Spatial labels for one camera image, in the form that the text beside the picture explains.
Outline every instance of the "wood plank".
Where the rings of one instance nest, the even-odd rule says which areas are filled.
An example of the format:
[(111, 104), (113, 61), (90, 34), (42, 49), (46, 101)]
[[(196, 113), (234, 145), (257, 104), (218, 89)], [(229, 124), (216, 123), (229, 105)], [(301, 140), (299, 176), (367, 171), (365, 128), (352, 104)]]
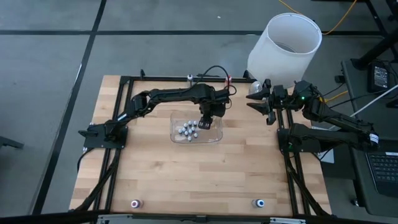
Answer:
[[(223, 83), (209, 83), (216, 89)], [(93, 122), (110, 119), (118, 91), (119, 76), (104, 76)], [(133, 95), (153, 88), (183, 88), (182, 82), (134, 82)], [(276, 138), (277, 123), (246, 106), (249, 84), (234, 83), (233, 107), (223, 117), (223, 138), (211, 145), (180, 145), (170, 140), (170, 115), (174, 110), (198, 111), (191, 102), (158, 105), (145, 118), (131, 121), (122, 150), (112, 212), (144, 212), (208, 215), (290, 216), (289, 190), (282, 154)], [(294, 121), (310, 126), (301, 112)], [(81, 162), (70, 207), (77, 207), (98, 181), (104, 150), (95, 149)], [(330, 211), (319, 162), (301, 153), (309, 191)], [(302, 210), (300, 193), (296, 190)], [(101, 208), (106, 194), (103, 193)], [(265, 208), (251, 201), (263, 199)], [(144, 201), (133, 210), (131, 200)]]

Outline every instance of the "white cylinder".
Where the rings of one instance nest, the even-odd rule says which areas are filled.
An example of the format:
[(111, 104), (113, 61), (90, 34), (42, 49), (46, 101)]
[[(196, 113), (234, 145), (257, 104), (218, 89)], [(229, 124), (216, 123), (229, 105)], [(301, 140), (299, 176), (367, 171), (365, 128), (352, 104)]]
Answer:
[(272, 18), (248, 59), (248, 71), (260, 83), (292, 87), (300, 81), (322, 42), (322, 33), (311, 19), (295, 13)]

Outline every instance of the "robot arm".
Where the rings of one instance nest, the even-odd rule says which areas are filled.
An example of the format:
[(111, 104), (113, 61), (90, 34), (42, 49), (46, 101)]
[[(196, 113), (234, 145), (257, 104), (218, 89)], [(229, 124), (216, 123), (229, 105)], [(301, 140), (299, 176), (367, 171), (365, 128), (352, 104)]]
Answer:
[(131, 99), (127, 110), (121, 113), (117, 121), (128, 122), (138, 117), (144, 117), (152, 112), (159, 103), (175, 101), (191, 101), (194, 104), (199, 104), (202, 117), (198, 127), (210, 129), (213, 116), (224, 116), (225, 104), (229, 103), (229, 91), (227, 89), (216, 91), (212, 86), (206, 84), (196, 84), (186, 89), (143, 91)]
[(128, 122), (149, 114), (159, 103), (175, 101), (192, 101), (199, 104), (202, 117), (198, 127), (210, 129), (213, 116), (224, 116), (229, 96), (227, 88), (216, 91), (214, 87), (203, 83), (194, 84), (186, 89), (143, 91), (132, 97), (126, 110), (116, 121), (108, 120), (104, 124), (90, 125), (86, 131), (79, 133), (86, 137), (85, 147), (121, 148), (126, 143)]
[(307, 152), (327, 151), (338, 144), (345, 143), (361, 149), (358, 144), (365, 143), (367, 149), (378, 149), (378, 135), (373, 130), (373, 124), (351, 118), (345, 114), (331, 110), (325, 103), (322, 94), (315, 86), (304, 80), (295, 83), (291, 95), (282, 85), (274, 86), (271, 92), (271, 81), (266, 80), (263, 90), (247, 96), (249, 99), (266, 99), (265, 103), (248, 103), (248, 106), (258, 112), (268, 114), (267, 124), (272, 125), (277, 110), (302, 110), (303, 116), (311, 121), (327, 122), (339, 128), (339, 131), (323, 131), (310, 129), (302, 124), (293, 124), (286, 134), (286, 141), (292, 145), (291, 151)]

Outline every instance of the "power cord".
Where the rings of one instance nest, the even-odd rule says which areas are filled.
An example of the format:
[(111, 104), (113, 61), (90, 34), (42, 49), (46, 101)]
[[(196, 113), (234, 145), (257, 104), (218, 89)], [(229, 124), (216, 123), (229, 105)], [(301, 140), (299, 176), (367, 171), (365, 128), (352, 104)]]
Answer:
[(94, 148), (88, 148), (79, 158), (79, 160), (77, 161), (77, 172), (79, 173), (79, 169), (80, 169), (80, 162), (83, 159), (83, 157), (85, 157), (89, 152), (91, 152)]
[(323, 96), (327, 96), (327, 95), (329, 95), (330, 93), (333, 93), (334, 91), (336, 91), (336, 90), (338, 90), (340, 87), (342, 87), (344, 84), (345, 84), (345, 83), (342, 83), (340, 86), (338, 86), (337, 88), (335, 88), (335, 89), (332, 90), (332, 91), (329, 91), (328, 93), (324, 94)]
[[(379, 59), (376, 59), (376, 61), (382, 62), (382, 63), (387, 62), (387, 63), (389, 64), (389, 68), (391, 68), (391, 71), (387, 68), (387, 66), (386, 66), (385, 64), (384, 64), (384, 68), (387, 70), (387, 72), (389, 72), (390, 74), (392, 74), (392, 75), (394, 76), (394, 82), (395, 82), (396, 85), (398, 85), (398, 73), (397, 73), (397, 72), (394, 70), (394, 68), (392, 67), (391, 62), (388, 61), (388, 60), (379, 60)], [(334, 108), (334, 107), (336, 107), (336, 106), (339, 106), (339, 105), (342, 105), (342, 104), (344, 104), (344, 103), (351, 102), (351, 101), (357, 100), (357, 99), (362, 98), (362, 97), (365, 97), (365, 96), (371, 96), (371, 95), (375, 95), (375, 94), (379, 94), (379, 93), (384, 93), (384, 92), (386, 92), (386, 91), (387, 91), (387, 90), (381, 90), (381, 91), (377, 91), (377, 92), (374, 92), (374, 93), (369, 93), (369, 94), (357, 96), (357, 97), (354, 97), (354, 98), (352, 98), (352, 99), (342, 101), (342, 102), (340, 102), (340, 103), (338, 103), (338, 104), (336, 104), (336, 105), (331, 106), (330, 108), (332, 109), (332, 108)], [(391, 97), (384, 97), (384, 99), (390, 100), (390, 99), (393, 99), (393, 98), (395, 98), (395, 97), (397, 97), (397, 96), (398, 96), (398, 93), (396, 93), (394, 96), (391, 96)]]
[(341, 97), (341, 96), (343, 96), (343, 95), (345, 95), (345, 94), (347, 94), (347, 93), (348, 93), (348, 90), (346, 90), (346, 91), (344, 91), (344, 92), (342, 92), (342, 93), (339, 93), (339, 94), (337, 94), (336, 96), (334, 96), (334, 97), (332, 97), (332, 98), (330, 98), (330, 99), (327, 99), (327, 100), (325, 101), (325, 103), (328, 103), (329, 101), (335, 100), (335, 99), (337, 99), (337, 98), (339, 98), (339, 97)]
[[(340, 21), (338, 21), (338, 23), (334, 26), (334, 28), (332, 28), (329, 32), (327, 33), (322, 33), (322, 35), (328, 35), (331, 32), (335, 31), (335, 29), (340, 26), (340, 24), (345, 20), (345, 18), (347, 17), (347, 15), (349, 14), (349, 12), (351, 12), (351, 10), (354, 8), (354, 5), (356, 4), (358, 0), (354, 0), (354, 2), (352, 3), (352, 5), (349, 7), (349, 9), (347, 10), (346, 14), (343, 15), (343, 17), (340, 19)], [(285, 2), (283, 2), (282, 0), (279, 0), (280, 3), (282, 3), (283, 5), (285, 5), (286, 7), (288, 7), (291, 11), (303, 15), (302, 13), (294, 10), (292, 7), (290, 7), (288, 4), (286, 4)]]

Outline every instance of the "clear plastic container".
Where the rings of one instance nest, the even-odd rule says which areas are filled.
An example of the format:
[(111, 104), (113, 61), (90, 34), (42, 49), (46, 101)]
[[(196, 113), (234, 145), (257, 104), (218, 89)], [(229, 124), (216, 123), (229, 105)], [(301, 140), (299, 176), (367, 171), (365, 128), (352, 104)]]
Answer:
[[(199, 111), (173, 111), (170, 117), (170, 139), (175, 143), (198, 144), (218, 142), (223, 138), (223, 125), (220, 117), (213, 117), (209, 130), (200, 129), (197, 125), (193, 125), (193, 122), (199, 122), (200, 118), (201, 114)], [(192, 122), (192, 125), (188, 125), (186, 129), (194, 127), (195, 131), (188, 133), (188, 136), (184, 132), (179, 133), (179, 130), (184, 128), (184, 124), (188, 124), (189, 121)]]
[(272, 18), (248, 58), (248, 71), (261, 84), (292, 87), (302, 79), (322, 42), (322, 33), (311, 19), (283, 13)]

